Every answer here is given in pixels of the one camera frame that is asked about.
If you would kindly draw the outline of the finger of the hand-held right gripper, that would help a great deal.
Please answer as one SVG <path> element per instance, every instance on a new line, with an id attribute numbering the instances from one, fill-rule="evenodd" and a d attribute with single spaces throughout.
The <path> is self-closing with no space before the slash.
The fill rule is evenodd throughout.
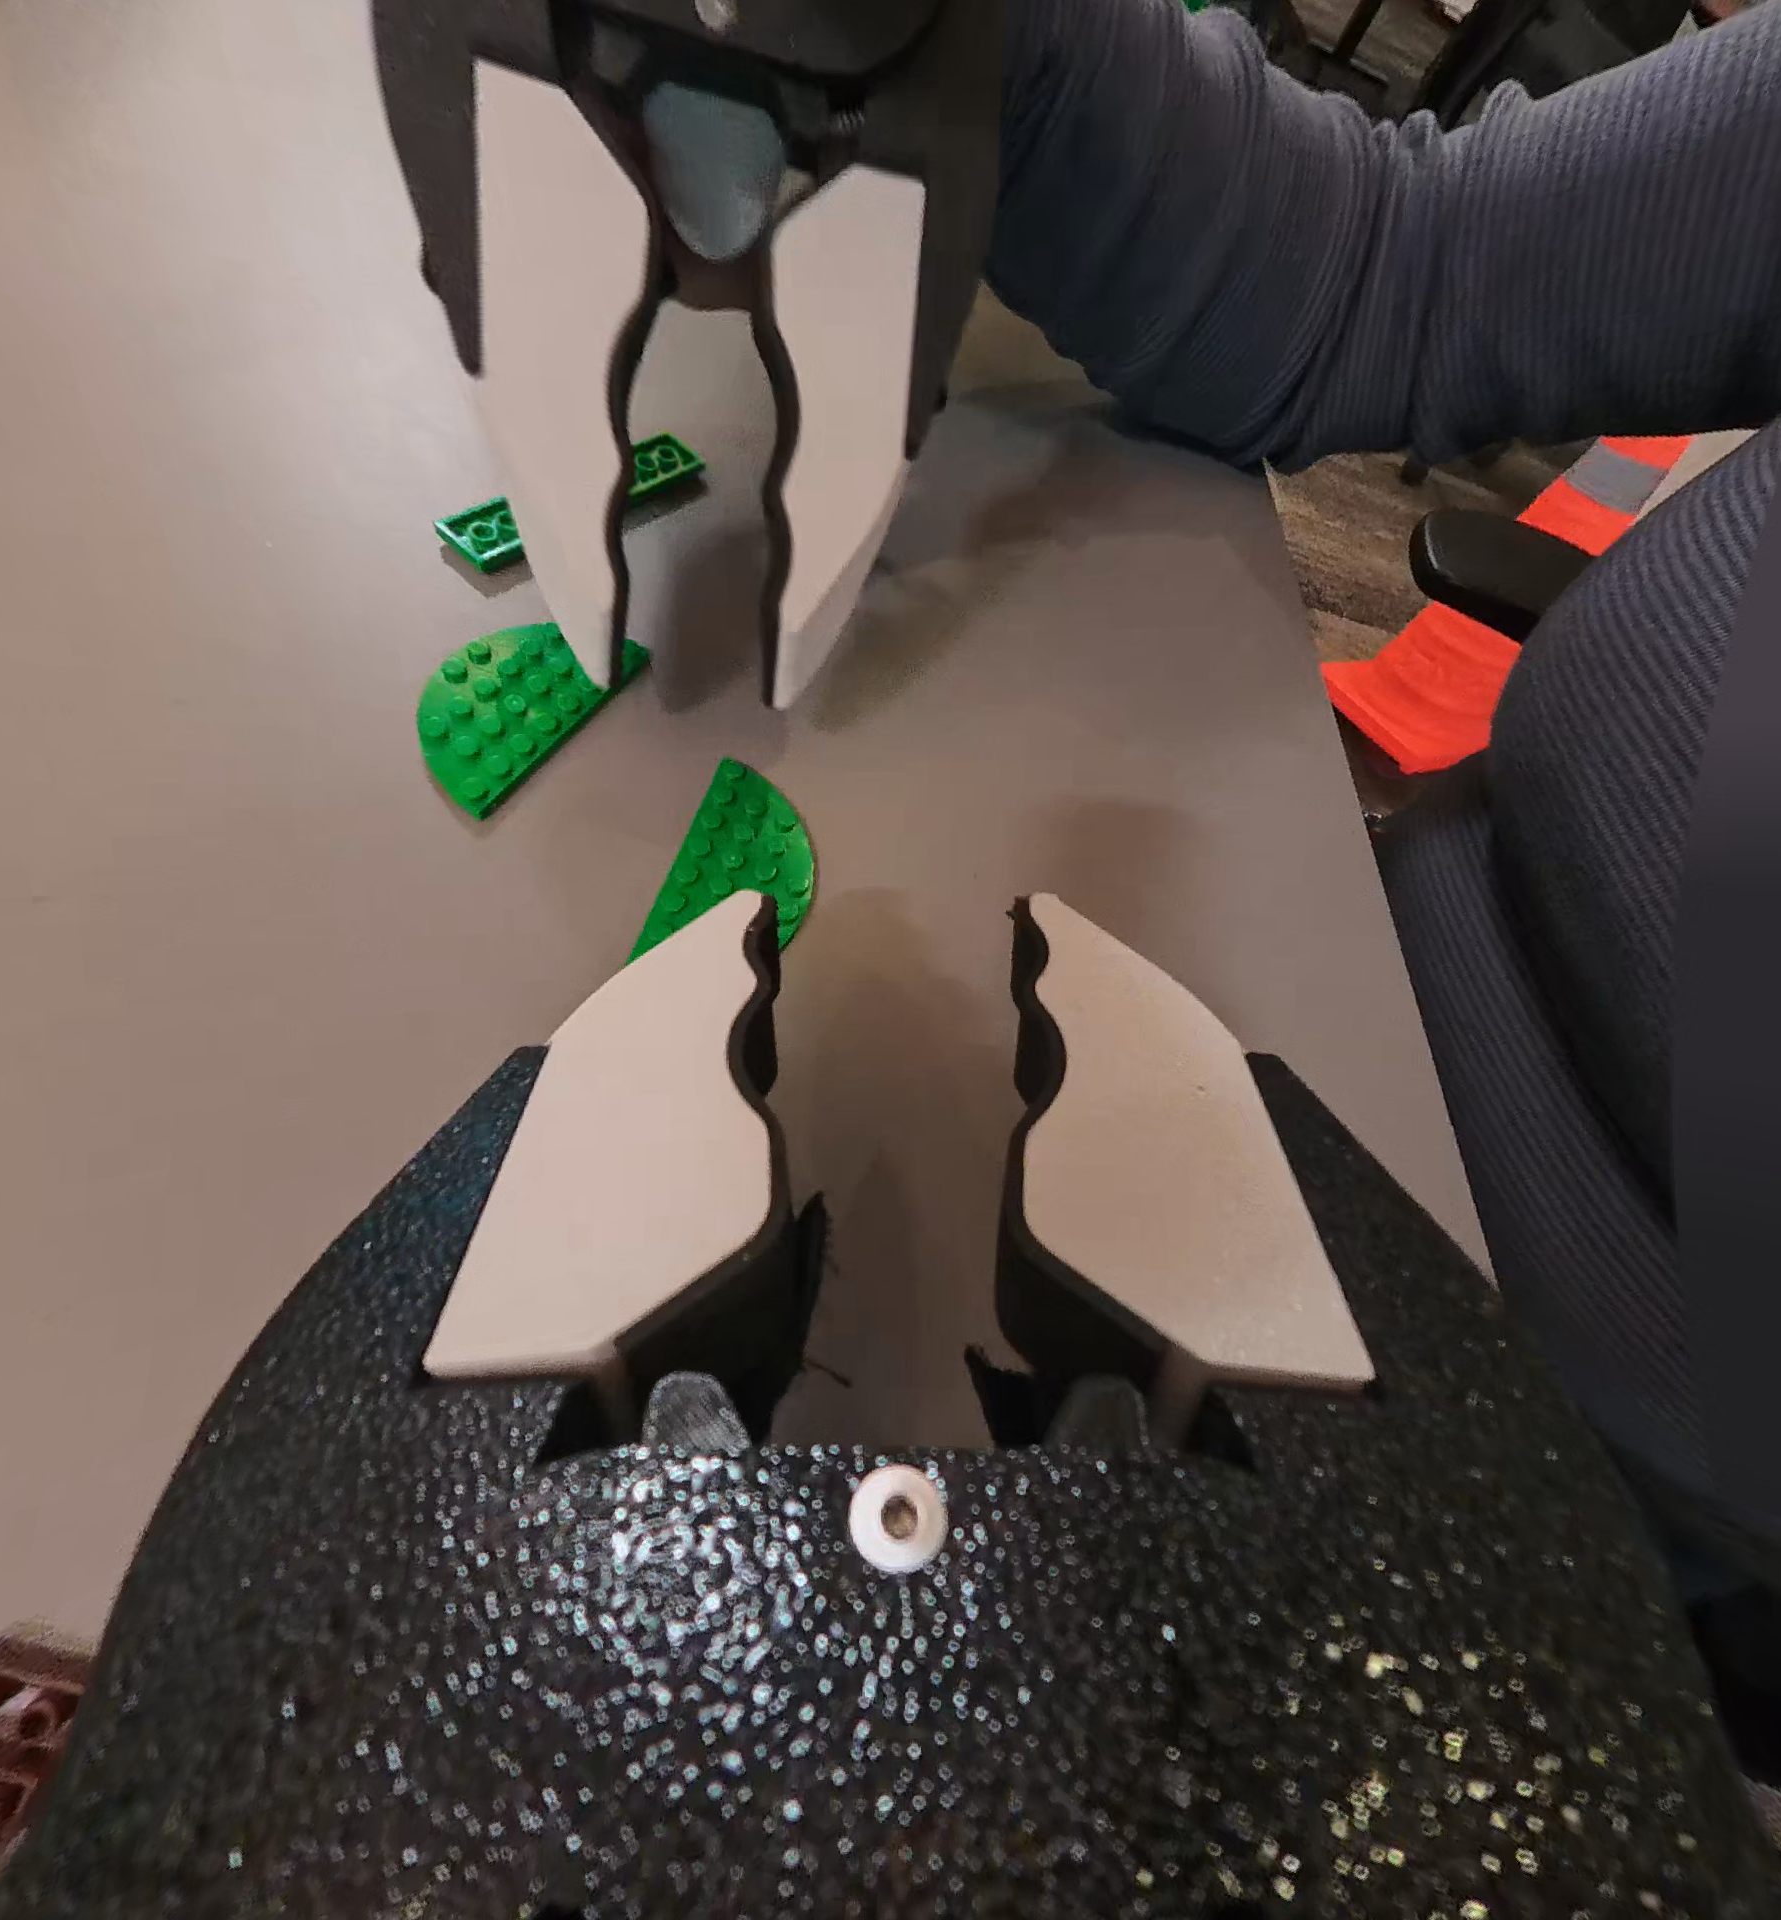
<path id="1" fill-rule="evenodd" d="M 582 669 L 620 669 L 627 389 L 655 311 L 653 141 L 615 92 L 476 61 L 476 399 L 528 572 Z"/>
<path id="2" fill-rule="evenodd" d="M 930 192 L 892 167 L 811 181 L 774 161 L 757 203 L 749 346 L 774 395 L 757 468 L 757 698 L 811 696 L 904 499 Z"/>

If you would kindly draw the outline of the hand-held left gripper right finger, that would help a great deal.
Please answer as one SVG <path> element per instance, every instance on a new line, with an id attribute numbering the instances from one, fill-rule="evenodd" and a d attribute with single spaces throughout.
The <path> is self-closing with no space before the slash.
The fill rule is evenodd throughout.
<path id="1" fill-rule="evenodd" d="M 994 1445 L 1231 1445 L 1231 1397 L 1377 1407 L 1238 1037 L 1048 888 L 1018 900 L 1018 1098 L 994 1316 L 974 1350 Z"/>

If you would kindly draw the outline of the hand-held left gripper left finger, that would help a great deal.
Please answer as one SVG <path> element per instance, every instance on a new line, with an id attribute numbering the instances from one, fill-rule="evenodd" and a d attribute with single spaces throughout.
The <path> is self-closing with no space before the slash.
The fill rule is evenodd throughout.
<path id="1" fill-rule="evenodd" d="M 774 1435 L 833 1248 L 763 1104 L 774 1003 L 779 908 L 731 888 L 546 1037 L 426 1382 L 560 1382 L 592 1445 L 620 1445 L 699 1371 Z"/>

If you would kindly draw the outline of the green half-round lego plate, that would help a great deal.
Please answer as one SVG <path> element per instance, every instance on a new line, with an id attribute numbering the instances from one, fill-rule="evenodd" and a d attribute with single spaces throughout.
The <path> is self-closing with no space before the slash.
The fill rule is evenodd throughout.
<path id="1" fill-rule="evenodd" d="M 620 646 L 620 678 L 592 683 L 555 619 L 461 646 L 418 698 L 418 746 L 429 782 L 476 825 L 506 808 L 592 719 L 608 719 L 653 669 L 642 646 Z"/>
<path id="2" fill-rule="evenodd" d="M 745 762 L 719 762 L 711 776 L 711 796 L 642 913 L 642 935 L 627 960 L 653 960 L 699 913 L 717 913 L 731 888 L 774 900 L 774 939 L 787 949 L 818 900 L 818 856 L 803 808 Z"/>

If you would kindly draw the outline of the person's right forearm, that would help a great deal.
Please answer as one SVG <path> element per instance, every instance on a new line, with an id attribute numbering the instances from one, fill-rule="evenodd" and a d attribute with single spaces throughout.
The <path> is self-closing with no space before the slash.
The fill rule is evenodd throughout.
<path id="1" fill-rule="evenodd" d="M 1180 9 L 1009 9 L 982 288 L 1231 468 L 1762 430 L 1781 9 L 1471 123 L 1374 123 Z"/>

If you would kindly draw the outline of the long green lego plate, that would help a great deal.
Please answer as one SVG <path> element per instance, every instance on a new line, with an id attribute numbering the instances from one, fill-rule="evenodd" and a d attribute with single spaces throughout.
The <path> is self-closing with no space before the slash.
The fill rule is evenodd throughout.
<path id="1" fill-rule="evenodd" d="M 655 430 L 655 440 L 634 440 L 634 476 L 627 476 L 627 522 L 642 511 L 664 511 L 664 501 L 685 501 L 711 491 L 711 458 Z M 429 532 L 443 540 L 451 559 L 467 559 L 476 574 L 495 574 L 510 559 L 528 559 L 528 540 L 521 540 L 521 522 L 510 522 L 510 499 L 482 499 L 467 511 L 443 511 L 429 522 Z"/>

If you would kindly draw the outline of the person's clothed body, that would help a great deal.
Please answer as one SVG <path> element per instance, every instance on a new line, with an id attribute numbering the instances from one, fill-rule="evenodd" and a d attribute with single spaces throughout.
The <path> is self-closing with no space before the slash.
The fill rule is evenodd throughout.
<path id="1" fill-rule="evenodd" d="M 1504 1303 L 1676 1573 L 1722 1727 L 1781 1790 L 1781 1529 L 1712 1498 L 1669 1267 L 1669 908 L 1781 440 L 1618 532 L 1377 878 Z"/>

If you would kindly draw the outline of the orange safety vest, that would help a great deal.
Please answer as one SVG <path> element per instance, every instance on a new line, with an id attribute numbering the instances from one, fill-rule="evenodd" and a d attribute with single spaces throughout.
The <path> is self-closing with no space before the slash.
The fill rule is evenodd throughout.
<path id="1" fill-rule="evenodd" d="M 1574 540 L 1601 559 L 1643 511 L 1696 481 L 1697 454 L 1728 444 L 1740 440 L 1601 440 L 1519 529 Z M 1486 746 L 1519 647 L 1528 646 L 1422 599 L 1374 654 L 1322 665 L 1322 683 L 1396 776 L 1442 776 Z"/>

